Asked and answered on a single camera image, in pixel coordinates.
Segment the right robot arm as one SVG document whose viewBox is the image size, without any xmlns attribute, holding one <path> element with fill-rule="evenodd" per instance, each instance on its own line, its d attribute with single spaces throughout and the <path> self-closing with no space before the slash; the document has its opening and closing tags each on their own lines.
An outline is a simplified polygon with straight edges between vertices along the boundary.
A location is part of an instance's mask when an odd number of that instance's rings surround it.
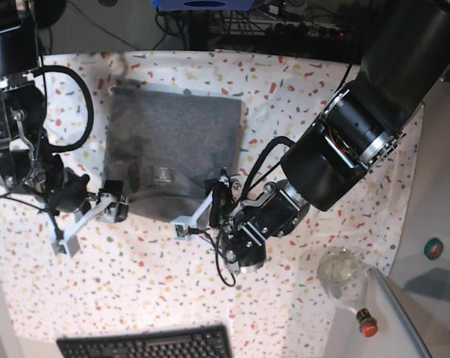
<svg viewBox="0 0 450 358">
<path fill-rule="evenodd" d="M 93 100 L 84 80 L 74 70 L 46 65 L 37 32 L 50 28 L 63 15 L 66 1 L 0 1 L 0 179 L 6 191 L 35 197 L 38 210 L 52 226 L 55 254 L 75 256 L 77 234 L 89 221 L 117 223 L 128 215 L 128 199 L 119 180 L 106 180 L 92 193 L 88 175 L 79 176 L 64 166 L 60 154 L 78 150 L 94 124 Z M 35 78 L 48 73 L 68 75 L 84 96 L 87 120 L 83 134 L 69 145 L 52 145 L 47 136 L 48 99 Z"/>
</svg>

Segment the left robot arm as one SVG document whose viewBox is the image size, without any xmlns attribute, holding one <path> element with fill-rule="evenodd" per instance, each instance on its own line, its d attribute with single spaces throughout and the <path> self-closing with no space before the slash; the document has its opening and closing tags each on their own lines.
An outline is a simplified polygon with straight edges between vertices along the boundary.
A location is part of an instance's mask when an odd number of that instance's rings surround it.
<svg viewBox="0 0 450 358">
<path fill-rule="evenodd" d="M 230 273 L 260 269 L 266 241 L 292 233 L 310 208 L 327 211 L 398 145 L 450 65 L 450 1 L 390 1 L 356 78 L 340 84 L 296 141 L 272 139 L 238 198 L 226 171 L 209 180 L 212 245 Z"/>
</svg>

